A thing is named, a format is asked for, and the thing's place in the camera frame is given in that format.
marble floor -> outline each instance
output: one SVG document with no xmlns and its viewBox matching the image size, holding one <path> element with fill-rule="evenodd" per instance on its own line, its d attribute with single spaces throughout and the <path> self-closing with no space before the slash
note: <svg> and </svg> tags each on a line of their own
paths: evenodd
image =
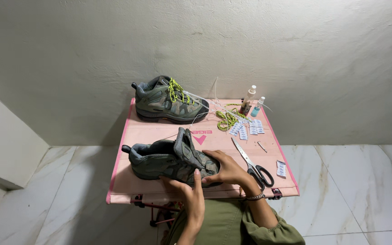
<svg viewBox="0 0 392 245">
<path fill-rule="evenodd" d="M 392 145 L 282 146 L 300 197 L 269 201 L 316 245 L 392 244 Z M 52 147 L 0 204 L 0 245 L 159 244 L 150 209 L 106 205 L 117 147 Z"/>
</svg>

shoelace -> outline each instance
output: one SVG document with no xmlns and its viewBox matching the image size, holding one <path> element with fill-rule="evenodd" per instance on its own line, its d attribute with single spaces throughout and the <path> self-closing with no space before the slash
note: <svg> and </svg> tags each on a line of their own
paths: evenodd
<svg viewBox="0 0 392 245">
<path fill-rule="evenodd" d="M 184 98 L 184 89 L 173 78 L 170 78 L 168 91 L 172 103 L 176 102 L 176 99 L 178 98 L 178 95 L 175 94 L 175 90 L 181 92 L 181 96 L 182 98 Z M 187 104 L 190 105 L 190 98 L 188 95 L 186 95 L 186 97 L 187 97 Z"/>
<path fill-rule="evenodd" d="M 226 104 L 226 106 L 228 106 L 228 105 L 241 105 L 241 104 L 235 104 L 235 103 Z M 231 111 L 234 114 L 236 114 L 237 116 L 242 117 L 242 118 L 244 118 L 246 120 L 249 120 L 244 114 L 239 113 L 237 108 L 234 108 Z M 223 121 L 220 121 L 217 124 L 217 128 L 220 129 L 221 131 L 227 131 L 229 128 L 234 126 L 234 124 L 236 122 L 238 123 L 238 119 L 235 116 L 233 116 L 233 115 L 231 115 L 229 113 L 224 114 L 221 111 L 216 111 L 216 115 L 218 117 L 220 117 L 221 119 L 223 119 Z"/>
</svg>

small container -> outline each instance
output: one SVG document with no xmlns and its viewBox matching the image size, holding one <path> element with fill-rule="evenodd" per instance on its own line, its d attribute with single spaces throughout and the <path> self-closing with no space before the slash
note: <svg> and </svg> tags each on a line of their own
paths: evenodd
<svg viewBox="0 0 392 245">
<path fill-rule="evenodd" d="M 261 97 L 260 100 L 258 100 L 257 105 L 253 108 L 252 112 L 250 113 L 250 115 L 252 117 L 256 117 L 258 112 L 260 112 L 260 109 L 263 106 L 264 99 L 266 99 L 266 98 L 265 97 Z"/>
<path fill-rule="evenodd" d="M 253 100 L 255 99 L 255 89 L 256 88 L 257 87 L 255 85 L 252 85 L 252 88 L 249 89 L 246 97 L 243 100 L 243 103 L 241 104 L 239 112 L 241 114 L 244 114 L 245 116 L 247 116 L 249 114 L 249 111 L 252 108 L 252 103 L 253 103 Z"/>
</svg>

table top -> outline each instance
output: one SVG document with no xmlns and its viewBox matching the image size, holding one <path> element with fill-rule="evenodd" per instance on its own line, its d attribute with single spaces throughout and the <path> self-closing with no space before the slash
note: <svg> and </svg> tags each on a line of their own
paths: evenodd
<svg viewBox="0 0 392 245">
<path fill-rule="evenodd" d="M 227 103 L 240 103 L 240 100 L 219 100 L 225 106 Z M 228 109 L 239 108 L 239 105 L 229 105 Z M 215 109 L 215 106 L 210 104 L 210 109 Z M 285 159 L 284 153 L 276 139 L 273 129 L 266 117 L 264 110 L 261 110 L 258 115 L 251 119 L 259 119 L 263 123 L 264 134 L 250 135 L 249 128 L 248 140 L 240 140 L 239 136 L 235 136 L 243 150 L 248 154 L 249 158 L 256 165 L 261 165 L 267 169 L 274 178 L 274 185 L 272 188 L 266 188 L 264 194 L 266 198 L 274 196 L 272 189 L 278 189 L 282 193 L 282 197 L 298 196 L 299 188 L 297 182 L 291 173 L 290 167 Z M 240 153 L 235 148 L 231 140 L 231 134 L 225 131 L 220 131 L 217 128 L 217 123 L 221 121 L 211 111 L 200 122 L 193 125 L 177 125 L 172 124 L 167 120 L 159 120 L 156 122 L 143 122 L 135 113 L 135 99 L 131 100 L 128 118 L 123 130 L 122 139 L 120 142 L 115 167 L 112 173 L 110 189 L 107 194 L 107 203 L 130 203 L 132 197 L 143 194 L 143 202 L 168 202 L 178 201 L 177 193 L 173 190 L 168 190 L 163 185 L 162 181 L 145 181 L 136 177 L 131 169 L 131 164 L 128 159 L 128 154 L 123 153 L 120 149 L 122 145 L 133 146 L 136 143 L 150 144 L 157 140 L 169 139 L 175 140 L 178 128 L 180 126 L 189 128 L 193 136 L 193 144 L 196 150 L 217 150 L 220 149 L 224 153 L 232 156 L 234 160 L 243 169 L 247 170 L 247 164 L 241 157 Z M 267 153 L 257 144 L 257 142 L 264 146 Z M 283 161 L 287 164 L 288 171 L 286 177 L 276 175 L 277 165 L 276 160 Z M 240 198 L 240 187 L 238 185 L 222 184 L 211 188 L 204 188 L 205 198 Z"/>
</svg>

black scissor handle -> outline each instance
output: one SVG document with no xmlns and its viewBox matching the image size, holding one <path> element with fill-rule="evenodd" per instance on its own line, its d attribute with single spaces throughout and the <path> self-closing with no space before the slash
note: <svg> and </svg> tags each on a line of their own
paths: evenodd
<svg viewBox="0 0 392 245">
<path fill-rule="evenodd" d="M 264 189 L 266 188 L 266 186 L 264 185 L 264 183 L 260 180 L 260 178 L 258 177 L 258 175 L 255 173 L 255 171 L 252 168 L 248 168 L 247 169 L 247 173 L 250 174 L 258 183 L 258 186 L 260 186 L 261 192 L 264 191 Z"/>
<path fill-rule="evenodd" d="M 261 167 L 260 165 L 256 165 L 255 167 L 257 168 L 257 171 L 259 172 L 259 174 L 262 177 L 261 181 L 263 182 L 263 184 L 265 186 L 271 188 L 273 186 L 273 184 L 275 184 L 275 181 L 274 181 L 272 175 L 269 173 L 269 171 L 267 171 L 265 168 Z M 265 173 L 267 175 L 267 177 L 269 177 L 270 183 L 267 182 L 266 178 L 264 177 L 264 175 L 261 172 Z"/>
</svg>

